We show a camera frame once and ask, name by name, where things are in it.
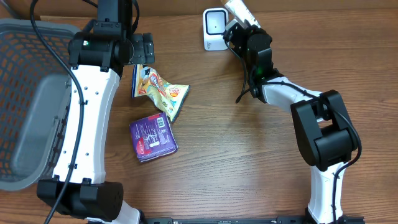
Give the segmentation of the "grey plastic shopping basket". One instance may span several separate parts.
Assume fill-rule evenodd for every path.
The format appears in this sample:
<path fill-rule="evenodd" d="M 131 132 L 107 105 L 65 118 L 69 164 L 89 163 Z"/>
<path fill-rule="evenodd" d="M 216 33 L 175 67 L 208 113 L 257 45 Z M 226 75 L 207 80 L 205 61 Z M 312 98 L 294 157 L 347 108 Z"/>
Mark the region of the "grey plastic shopping basket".
<path fill-rule="evenodd" d="M 30 21 L 1 19 L 1 190 L 52 176 L 61 153 L 71 80 Z"/>

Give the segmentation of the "white tube with gold cap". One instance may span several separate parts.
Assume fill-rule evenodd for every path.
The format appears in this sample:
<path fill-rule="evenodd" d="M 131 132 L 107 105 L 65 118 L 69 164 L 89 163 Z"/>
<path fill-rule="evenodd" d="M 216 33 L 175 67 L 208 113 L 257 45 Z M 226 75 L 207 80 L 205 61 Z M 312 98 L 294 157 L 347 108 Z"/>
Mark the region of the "white tube with gold cap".
<path fill-rule="evenodd" d="M 243 29 L 255 26 L 261 28 L 260 23 L 247 8 L 243 0 L 221 0 L 224 7 L 233 14 L 239 25 Z"/>

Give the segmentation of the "black rail at table edge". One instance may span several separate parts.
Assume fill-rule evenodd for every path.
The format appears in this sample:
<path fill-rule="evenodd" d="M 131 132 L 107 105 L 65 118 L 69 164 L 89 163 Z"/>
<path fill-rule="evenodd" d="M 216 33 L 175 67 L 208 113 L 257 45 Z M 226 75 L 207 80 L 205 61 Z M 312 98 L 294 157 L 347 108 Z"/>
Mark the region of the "black rail at table edge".
<path fill-rule="evenodd" d="M 173 219 L 173 218 L 146 218 L 148 224 L 305 224 L 315 223 L 306 216 L 282 216 L 276 218 L 243 218 L 243 219 Z"/>

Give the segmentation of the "white barcode scanner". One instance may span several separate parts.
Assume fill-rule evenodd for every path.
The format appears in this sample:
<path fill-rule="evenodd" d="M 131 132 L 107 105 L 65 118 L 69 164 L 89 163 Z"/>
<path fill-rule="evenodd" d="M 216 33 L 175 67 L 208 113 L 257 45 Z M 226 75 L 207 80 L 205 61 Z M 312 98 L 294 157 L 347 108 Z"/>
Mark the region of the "white barcode scanner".
<path fill-rule="evenodd" d="M 226 24 L 229 21 L 225 8 L 209 8 L 203 12 L 203 43 L 207 51 L 226 50 L 223 39 Z"/>

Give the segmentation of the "yellow snack bag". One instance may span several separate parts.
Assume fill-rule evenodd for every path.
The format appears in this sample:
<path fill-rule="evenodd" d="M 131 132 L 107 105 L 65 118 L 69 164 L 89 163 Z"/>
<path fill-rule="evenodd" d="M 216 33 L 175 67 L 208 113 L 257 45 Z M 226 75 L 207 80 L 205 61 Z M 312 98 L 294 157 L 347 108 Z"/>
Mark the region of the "yellow snack bag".
<path fill-rule="evenodd" d="M 134 66 L 132 97 L 149 97 L 155 106 L 169 117 L 172 123 L 177 119 L 189 90 L 190 85 L 171 84 L 148 65 L 138 64 Z"/>

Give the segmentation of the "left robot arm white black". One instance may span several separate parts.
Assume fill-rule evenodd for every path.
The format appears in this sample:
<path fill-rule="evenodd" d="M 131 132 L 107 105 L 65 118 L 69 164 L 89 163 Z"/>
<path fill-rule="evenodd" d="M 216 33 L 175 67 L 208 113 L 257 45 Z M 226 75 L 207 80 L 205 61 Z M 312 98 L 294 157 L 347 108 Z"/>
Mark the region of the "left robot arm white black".
<path fill-rule="evenodd" d="M 37 196 L 60 213 L 89 223 L 144 223 L 123 199 L 123 185 L 106 181 L 104 147 L 111 105 L 126 65 L 154 62 L 150 33 L 137 33 L 136 1 L 98 1 L 96 19 L 68 44 L 63 63 L 71 99 L 60 157 Z"/>

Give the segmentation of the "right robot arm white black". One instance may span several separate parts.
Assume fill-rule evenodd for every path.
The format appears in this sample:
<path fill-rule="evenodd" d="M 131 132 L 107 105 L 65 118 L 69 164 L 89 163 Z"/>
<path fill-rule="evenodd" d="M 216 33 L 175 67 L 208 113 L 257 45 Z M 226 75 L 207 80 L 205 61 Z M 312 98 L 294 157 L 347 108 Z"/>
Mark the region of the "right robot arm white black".
<path fill-rule="evenodd" d="M 256 25 L 229 22 L 223 39 L 243 66 L 241 94 L 250 93 L 292 116 L 298 149 L 311 175 L 310 201 L 302 223 L 364 223 L 362 217 L 344 215 L 341 207 L 345 170 L 362 153 L 341 95 L 336 90 L 308 90 L 289 81 L 274 67 L 272 37 Z"/>

